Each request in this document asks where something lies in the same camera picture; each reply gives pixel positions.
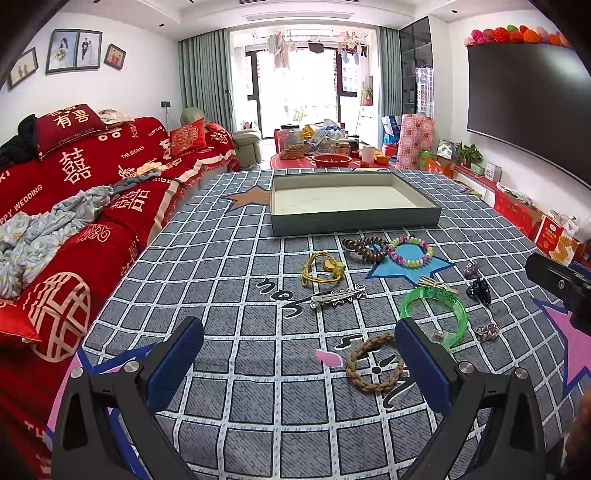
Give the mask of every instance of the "beige recliner chair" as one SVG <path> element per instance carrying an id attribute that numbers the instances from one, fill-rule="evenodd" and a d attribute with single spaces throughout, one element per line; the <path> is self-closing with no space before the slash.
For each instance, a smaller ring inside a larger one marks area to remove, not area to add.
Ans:
<path id="1" fill-rule="evenodd" d="M 205 117 L 205 114 L 194 106 L 183 110 L 181 115 L 181 125 L 188 125 L 196 122 L 197 120 L 204 118 L 205 123 L 209 120 Z M 232 134 L 234 140 L 236 155 L 240 161 L 241 167 L 248 167 L 261 163 L 261 133 L 258 130 L 249 128 L 246 130 L 240 130 L 235 134 Z"/>

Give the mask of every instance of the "black tv screen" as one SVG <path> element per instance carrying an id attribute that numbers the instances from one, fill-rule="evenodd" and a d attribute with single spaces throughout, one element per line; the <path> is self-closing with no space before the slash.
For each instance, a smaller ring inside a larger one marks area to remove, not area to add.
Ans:
<path id="1" fill-rule="evenodd" d="M 468 130 L 546 160 L 591 187 L 591 76 L 570 48 L 468 47 Z"/>

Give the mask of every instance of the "blue gripper pad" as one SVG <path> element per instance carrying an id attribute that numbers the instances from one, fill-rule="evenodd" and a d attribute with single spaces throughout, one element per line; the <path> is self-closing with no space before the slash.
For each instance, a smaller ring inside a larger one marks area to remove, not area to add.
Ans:
<path id="1" fill-rule="evenodd" d="M 195 318 L 148 380 L 145 402 L 148 411 L 156 413 L 168 407 L 201 350 L 203 337 L 203 324 L 201 320 Z"/>
<path id="2" fill-rule="evenodd" d="M 447 377 L 405 321 L 396 324 L 394 336 L 396 348 L 427 404 L 433 411 L 447 416 L 453 406 Z"/>

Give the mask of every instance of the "green bangle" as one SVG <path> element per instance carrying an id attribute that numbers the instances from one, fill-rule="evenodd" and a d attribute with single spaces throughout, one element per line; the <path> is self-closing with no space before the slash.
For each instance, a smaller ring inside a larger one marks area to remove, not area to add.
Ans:
<path id="1" fill-rule="evenodd" d="M 410 317 L 408 314 L 408 306 L 411 302 L 418 299 L 432 299 L 443 303 L 446 307 L 450 308 L 456 315 L 457 319 L 457 332 L 451 333 L 444 336 L 441 343 L 445 348 L 450 349 L 464 336 L 466 329 L 468 328 L 468 316 L 466 309 L 462 302 L 458 300 L 452 293 L 449 293 L 442 288 L 437 287 L 419 287 L 409 292 L 402 303 L 400 310 L 400 318 Z"/>

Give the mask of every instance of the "screw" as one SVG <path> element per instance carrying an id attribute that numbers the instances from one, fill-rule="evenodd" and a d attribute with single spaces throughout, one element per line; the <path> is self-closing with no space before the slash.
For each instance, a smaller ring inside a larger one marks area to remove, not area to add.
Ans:
<path id="1" fill-rule="evenodd" d="M 79 378 L 84 373 L 84 369 L 82 367 L 76 367 L 74 370 L 70 372 L 70 376 L 72 378 Z"/>
<path id="2" fill-rule="evenodd" d="M 528 373 L 525 368 L 516 368 L 515 375 L 517 375 L 517 378 L 520 378 L 522 380 L 525 380 L 528 377 Z"/>
<path id="3" fill-rule="evenodd" d="M 464 374 L 471 374 L 474 371 L 474 365 L 470 362 L 461 362 L 460 363 L 460 372 Z"/>
<path id="4" fill-rule="evenodd" d="M 125 366 L 123 367 L 123 369 L 129 374 L 132 374 L 133 372 L 137 372 L 139 370 L 139 362 L 136 360 L 132 360 L 131 362 L 127 362 L 125 364 Z"/>

